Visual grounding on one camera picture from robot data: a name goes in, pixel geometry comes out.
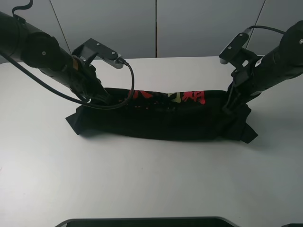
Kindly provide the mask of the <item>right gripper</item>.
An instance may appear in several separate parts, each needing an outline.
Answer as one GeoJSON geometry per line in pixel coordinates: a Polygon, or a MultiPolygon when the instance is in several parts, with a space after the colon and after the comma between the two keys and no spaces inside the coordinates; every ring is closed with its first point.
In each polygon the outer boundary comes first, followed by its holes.
{"type": "Polygon", "coordinates": [[[253,52],[237,52],[227,60],[235,70],[231,73],[232,83],[228,87],[228,96],[222,110],[225,114],[231,114],[240,99],[254,99],[258,96],[253,91],[252,68],[258,56],[253,52]]]}

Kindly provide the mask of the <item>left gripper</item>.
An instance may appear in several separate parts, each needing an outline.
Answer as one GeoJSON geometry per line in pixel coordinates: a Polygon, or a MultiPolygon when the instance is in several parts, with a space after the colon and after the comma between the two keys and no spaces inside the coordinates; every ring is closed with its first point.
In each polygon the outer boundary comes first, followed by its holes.
{"type": "Polygon", "coordinates": [[[85,103],[110,104],[111,95],[97,78],[96,69],[77,56],[67,55],[67,73],[70,90],[85,103]]]}

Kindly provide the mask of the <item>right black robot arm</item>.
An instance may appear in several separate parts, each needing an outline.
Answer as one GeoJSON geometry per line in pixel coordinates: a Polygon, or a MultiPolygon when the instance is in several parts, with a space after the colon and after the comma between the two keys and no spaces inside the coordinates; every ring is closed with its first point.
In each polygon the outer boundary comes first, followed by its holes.
{"type": "Polygon", "coordinates": [[[221,64],[235,67],[228,87],[223,110],[231,113],[239,106],[258,97],[263,91],[303,73],[303,22],[298,21],[287,31],[259,26],[282,34],[279,45],[265,56],[243,48],[254,26],[239,33],[220,53],[221,64]]]}

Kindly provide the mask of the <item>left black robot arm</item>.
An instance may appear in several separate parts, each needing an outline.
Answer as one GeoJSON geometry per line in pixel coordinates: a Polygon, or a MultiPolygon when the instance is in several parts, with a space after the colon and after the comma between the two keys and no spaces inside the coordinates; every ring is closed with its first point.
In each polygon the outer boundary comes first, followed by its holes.
{"type": "Polygon", "coordinates": [[[96,69],[59,46],[49,34],[5,13],[0,14],[0,51],[69,88],[80,100],[110,104],[110,94],[96,76],[96,69]]]}

